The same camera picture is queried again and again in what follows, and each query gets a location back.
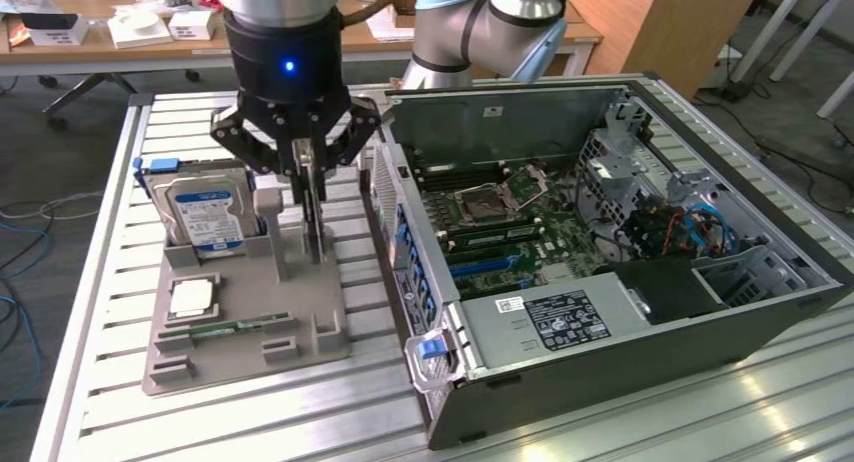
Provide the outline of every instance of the cable on floor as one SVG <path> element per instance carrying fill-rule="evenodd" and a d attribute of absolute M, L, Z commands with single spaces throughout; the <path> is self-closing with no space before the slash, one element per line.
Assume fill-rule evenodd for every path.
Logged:
<path fill-rule="evenodd" d="M 807 164 L 806 162 L 790 157 L 789 155 L 786 155 L 779 150 L 775 150 L 771 147 L 768 147 L 767 145 L 762 144 L 759 142 L 759 138 L 756 137 L 756 135 L 752 133 L 752 131 L 747 128 L 747 126 L 742 122 L 742 119 L 738 117 L 738 115 L 735 115 L 735 113 L 730 110 L 730 108 L 726 107 L 723 104 L 707 102 L 703 99 L 700 99 L 699 97 L 694 97 L 694 98 L 700 102 L 700 104 L 696 104 L 696 105 L 702 105 L 702 106 L 707 106 L 707 107 L 716 107 L 716 108 L 722 109 L 732 117 L 732 119 L 738 123 L 738 125 L 742 128 L 742 130 L 744 131 L 744 133 L 752 139 L 752 141 L 756 144 L 756 146 L 762 150 L 764 150 L 764 151 L 780 156 L 783 159 L 786 159 L 793 165 L 795 165 L 803 171 L 803 173 L 809 177 L 806 195 L 807 195 L 810 201 L 813 202 L 813 204 L 815 204 L 818 207 L 825 209 L 827 212 L 833 212 L 834 214 L 846 215 L 847 212 L 845 211 L 845 209 L 837 209 L 837 208 L 829 207 L 815 199 L 815 196 L 813 195 L 813 190 L 815 189 L 815 178 L 813 177 L 813 174 L 810 173 L 810 170 L 815 171 L 817 173 L 822 174 L 823 176 L 826 176 L 826 177 L 834 179 L 835 181 L 841 182 L 842 184 L 845 184 L 846 188 L 849 189 L 849 198 L 850 199 L 854 198 L 854 186 L 851 185 L 851 183 L 847 180 L 845 180 L 841 177 L 838 177 L 837 175 L 831 174 L 830 172 L 827 172 L 827 171 L 819 169 L 818 167 Z"/>
<path fill-rule="evenodd" d="M 39 347 L 39 339 L 36 339 L 36 333 L 32 329 L 32 322 L 29 319 L 29 312 L 24 308 L 23 305 L 17 303 L 15 299 L 11 297 L 0 296 L 0 300 L 5 302 L 20 314 L 21 320 L 24 321 L 24 328 L 27 329 L 27 334 L 29 335 L 29 342 L 32 345 L 32 354 L 33 361 L 36 366 L 36 371 L 33 373 L 32 379 L 29 383 L 15 391 L 12 397 L 7 399 L 7 401 L 0 405 L 0 411 L 3 411 L 7 407 L 9 407 L 16 400 L 24 398 L 24 396 L 36 388 L 39 385 L 39 381 L 41 380 L 41 348 Z"/>
<path fill-rule="evenodd" d="M 8 207 L 21 205 L 21 204 L 44 205 L 44 202 L 41 201 L 15 202 L 12 204 L 4 205 L 1 208 L 5 209 Z M 3 263 L 3 265 L 0 265 L 0 273 L 12 263 L 15 263 L 15 261 L 21 256 L 24 256 L 32 250 L 36 244 L 44 239 L 43 234 L 45 235 L 49 234 L 51 227 L 53 225 L 53 209 L 49 209 L 48 215 L 49 215 L 48 222 L 44 225 L 44 228 L 41 229 L 41 233 L 33 238 L 32 242 L 27 245 L 27 247 L 24 247 L 24 249 L 20 250 L 17 254 Z M 9 281 L 7 278 L 0 277 L 0 285 L 3 285 L 3 287 L 5 288 L 5 291 L 9 294 L 9 298 L 15 299 L 17 301 L 17 304 L 25 308 L 24 301 L 19 297 L 19 295 L 15 293 L 15 288 L 9 284 Z M 21 326 L 20 311 L 15 310 L 15 308 L 11 306 L 5 306 L 5 307 L 8 310 L 7 310 L 7 313 L 3 315 L 3 317 L 0 317 L 0 324 L 5 323 L 12 318 L 12 316 L 15 316 L 15 325 L 12 327 L 7 340 L 3 343 L 0 343 L 0 353 L 3 353 L 3 351 L 9 347 L 9 345 L 12 345 L 12 342 L 15 341 L 15 338 L 17 337 L 17 334 L 20 332 L 20 326 Z"/>
<path fill-rule="evenodd" d="M 56 199 L 56 200 L 51 200 L 49 202 L 47 202 L 45 204 L 41 205 L 41 207 L 39 208 L 39 210 L 36 210 L 35 212 L 29 212 L 27 214 L 9 214 L 7 212 L 4 212 L 3 209 L 0 209 L 0 217 L 5 218 L 5 219 L 29 219 L 32 217 L 41 217 L 44 219 L 49 218 L 47 211 L 48 210 L 53 210 L 56 208 L 59 208 L 63 204 L 67 204 L 68 202 L 73 202 L 76 200 L 81 200 L 81 199 L 87 199 L 91 197 L 103 197 L 104 196 L 104 191 L 97 191 L 97 192 L 83 192 L 79 194 L 73 194 L 69 195 L 68 197 L 64 197 L 61 199 Z M 91 217 L 93 215 L 97 215 L 100 209 L 96 209 L 91 212 L 87 212 L 84 214 L 77 214 L 77 215 L 68 215 L 68 216 L 51 216 L 53 218 L 53 220 L 76 220 L 76 219 L 83 219 L 85 217 Z"/>
<path fill-rule="evenodd" d="M 842 129 L 839 128 L 839 126 L 837 124 L 833 124 L 833 129 L 837 131 L 837 133 L 842 136 L 842 140 L 845 140 L 845 143 L 847 145 L 850 145 L 851 147 L 854 147 L 854 142 L 851 141 L 851 138 L 847 136 L 847 134 L 842 131 Z"/>
<path fill-rule="evenodd" d="M 41 201 L 24 201 L 24 202 L 13 202 L 11 204 L 4 205 L 3 207 L 0 207 L 0 212 L 3 212 L 4 209 L 16 206 L 16 205 L 40 205 L 44 206 L 47 204 L 47 202 L 41 202 Z M 45 233 L 51 233 L 51 227 L 53 226 L 53 220 L 55 220 L 55 213 L 53 213 L 53 208 L 49 208 L 49 212 L 48 212 L 48 223 L 45 224 L 45 226 L 43 227 L 41 231 Z M 29 250 L 36 246 L 36 244 L 39 243 L 39 241 L 41 240 L 41 234 L 39 234 L 39 236 L 36 238 L 32 239 L 32 242 L 29 242 L 29 245 L 27 247 L 24 247 L 23 250 L 20 250 L 17 252 L 17 254 L 15 254 L 15 256 L 7 260 L 3 264 L 0 264 L 0 271 L 3 269 L 5 269 L 9 265 L 12 265 L 12 263 L 15 263 L 15 261 L 17 259 L 20 259 L 24 254 L 27 252 L 29 252 Z"/>
<path fill-rule="evenodd" d="M 40 230 L 40 229 L 24 229 L 21 227 L 15 227 L 12 225 L 7 225 L 3 222 L 0 222 L 0 229 L 11 230 L 12 232 L 39 234 L 40 235 L 39 240 L 44 241 L 43 245 L 41 245 L 41 252 L 36 256 L 35 260 L 32 262 L 29 262 L 29 264 L 27 264 L 16 272 L 12 272 L 12 274 L 0 277 L 0 279 L 3 279 L 3 280 L 9 280 L 12 277 L 17 277 L 24 272 L 27 272 L 29 269 L 32 269 L 39 264 L 39 262 L 41 262 L 44 260 L 44 258 L 48 255 L 48 252 L 51 250 L 51 234 L 48 234 L 44 230 Z"/>
<path fill-rule="evenodd" d="M 17 77 L 12 79 L 12 85 L 9 85 L 8 87 L 0 87 L 0 97 L 3 97 L 5 94 L 12 92 L 12 90 L 15 90 L 16 85 L 17 85 Z"/>

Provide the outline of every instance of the sticker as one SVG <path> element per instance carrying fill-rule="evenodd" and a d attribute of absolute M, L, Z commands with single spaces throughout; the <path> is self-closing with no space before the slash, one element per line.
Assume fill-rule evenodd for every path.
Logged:
<path fill-rule="evenodd" d="M 523 227 L 520 229 L 512 229 L 507 231 L 507 238 L 522 237 L 524 235 L 531 235 L 536 227 Z"/>
<path fill-rule="evenodd" d="M 498 311 L 503 314 L 504 312 L 512 312 L 514 310 L 524 309 L 524 299 L 522 297 L 498 299 L 495 301 L 495 305 L 498 306 Z"/>
<path fill-rule="evenodd" d="M 180 194 L 175 203 L 189 241 L 199 250 L 228 250 L 240 246 L 240 221 L 228 213 L 233 204 L 231 192 Z"/>
<path fill-rule="evenodd" d="M 551 351 L 611 336 L 583 290 L 530 300 L 524 309 L 543 345 Z"/>
<path fill-rule="evenodd" d="M 504 234 L 494 235 L 492 237 L 480 237 L 479 239 L 471 239 L 467 245 L 488 244 L 490 242 L 500 242 L 504 240 Z"/>
<path fill-rule="evenodd" d="M 504 107 L 484 107 L 483 108 L 483 116 L 484 117 L 500 117 L 504 114 Z"/>

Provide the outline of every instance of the desk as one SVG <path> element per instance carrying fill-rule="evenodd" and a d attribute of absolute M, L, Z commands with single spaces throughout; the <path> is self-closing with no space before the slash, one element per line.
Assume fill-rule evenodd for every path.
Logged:
<path fill-rule="evenodd" d="M 107 19 L 113 15 L 112 7 L 127 5 L 133 0 L 53 0 L 67 13 L 79 13 L 92 19 Z M 356 0 L 339 0 L 343 13 L 362 8 Z M 578 12 L 567 10 L 570 26 L 559 54 L 566 54 L 562 72 L 579 75 L 584 71 L 594 45 L 602 34 L 587 25 Z M 15 16 L 1 22 L 3 32 L 15 27 L 20 19 Z M 92 27 L 83 45 L 76 47 L 36 47 L 25 42 L 8 47 L 8 37 L 0 41 L 0 76 L 85 74 L 96 72 L 143 72 L 175 69 L 204 69 L 229 67 L 231 55 L 221 15 L 216 16 L 216 32 L 209 41 L 180 41 L 132 49 L 113 48 L 105 26 Z M 344 30 L 341 37 L 344 62 L 371 60 L 408 60 L 411 42 L 382 43 L 371 35 L 367 24 Z"/>
<path fill-rule="evenodd" d="M 608 78 L 587 80 L 607 83 Z M 559 78 L 540 81 L 560 82 Z M 672 89 L 660 82 L 646 84 L 756 189 L 854 270 L 854 259 L 846 258 L 854 246 L 842 231 Z M 360 86 L 353 91 L 387 110 L 388 88 Z M 394 335 L 352 168 L 339 168 L 329 181 L 333 195 L 325 206 L 339 270 L 347 280 L 351 357 L 148 398 L 139 384 L 164 229 L 144 191 L 133 186 L 131 160 L 140 154 L 184 160 L 225 155 L 207 136 L 205 121 L 211 110 L 229 105 L 233 96 L 233 92 L 161 95 L 151 105 L 128 109 L 32 462 L 149 457 L 181 462 L 707 461 L 787 460 L 798 453 L 839 460 L 854 454 L 854 299 L 801 322 L 736 364 L 458 448 L 426 450 L 416 393 Z M 366 159 L 371 151 L 368 146 Z M 680 157 L 678 169 L 695 167 L 690 153 Z M 289 206 L 280 222 L 292 225 L 300 219 L 299 207 Z"/>

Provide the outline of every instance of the gray floor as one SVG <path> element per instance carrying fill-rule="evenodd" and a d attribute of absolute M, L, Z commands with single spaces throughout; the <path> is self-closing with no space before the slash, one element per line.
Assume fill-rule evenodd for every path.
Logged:
<path fill-rule="evenodd" d="M 766 21 L 764 16 L 744 20 L 734 37 L 736 47 L 747 48 Z M 787 34 L 786 30 L 780 31 L 772 48 Z M 348 67 L 348 82 L 379 82 L 387 76 L 399 76 L 404 65 L 395 64 L 392 73 L 382 73 L 382 70 L 388 70 L 387 67 L 382 64 Z M 771 83 L 767 79 L 759 79 L 771 91 L 771 100 L 751 96 L 730 107 L 758 135 L 780 141 L 829 162 L 851 164 L 854 149 L 833 149 L 835 132 L 830 123 L 819 119 L 814 112 L 853 68 L 854 54 L 817 39 L 782 82 Z M 140 91 L 153 93 L 233 89 L 235 79 L 229 70 L 205 70 L 201 75 L 203 81 L 197 84 L 188 82 L 180 71 L 129 75 L 128 80 Z M 69 87 L 79 80 L 80 77 L 60 77 L 63 87 Z M 8 86 L 9 82 L 7 79 L 0 84 Z M 45 128 L 39 110 L 57 94 L 57 90 L 44 89 L 35 78 L 25 77 L 20 79 L 15 91 L 0 97 L 0 127 L 4 132 L 0 140 L 0 205 L 32 199 L 51 200 L 72 193 L 100 190 L 104 186 L 127 97 L 109 84 L 99 87 L 64 110 L 63 116 L 69 120 L 71 128 L 64 133 L 55 133 Z M 710 94 L 700 94 L 700 97 L 714 100 Z M 750 137 L 720 109 L 708 107 L 703 110 L 739 142 L 750 142 Z M 842 105 L 835 119 L 854 136 L 854 98 Z M 779 158 L 768 159 L 767 164 L 795 188 L 805 190 L 806 176 L 799 169 Z M 825 204 L 835 207 L 854 204 L 838 183 L 822 176 L 815 178 L 815 196 Z M 69 206 L 68 212 L 63 213 L 71 214 L 92 206 L 93 201 L 84 201 Z M 849 233 L 854 233 L 850 219 L 835 214 L 830 216 Z M 39 227 L 44 221 L 33 219 L 27 222 L 21 225 Z M 56 222 L 49 256 L 12 280 L 13 288 L 31 311 L 45 364 L 39 388 L 28 394 L 31 398 L 47 395 L 93 224 L 95 218 Z M 0 231 L 0 261 L 17 252 L 31 236 Z M 5 340 L 7 326 L 0 326 L 0 340 Z M 12 347 L 0 354 L 0 400 L 12 395 L 32 375 L 32 351 L 24 335 L 19 335 Z M 39 405 L 0 412 L 1 460 L 27 460 L 40 413 Z"/>

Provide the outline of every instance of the chair leg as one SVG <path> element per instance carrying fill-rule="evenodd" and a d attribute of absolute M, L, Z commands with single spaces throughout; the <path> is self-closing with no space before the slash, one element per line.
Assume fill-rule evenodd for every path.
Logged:
<path fill-rule="evenodd" d="M 48 119 L 53 117 L 53 114 L 56 114 L 63 107 L 77 100 L 83 94 L 97 87 L 97 84 L 105 80 L 107 76 L 104 74 L 92 74 L 83 79 L 83 82 L 80 82 L 73 89 L 65 92 L 63 96 L 53 101 L 48 108 L 41 111 Z"/>

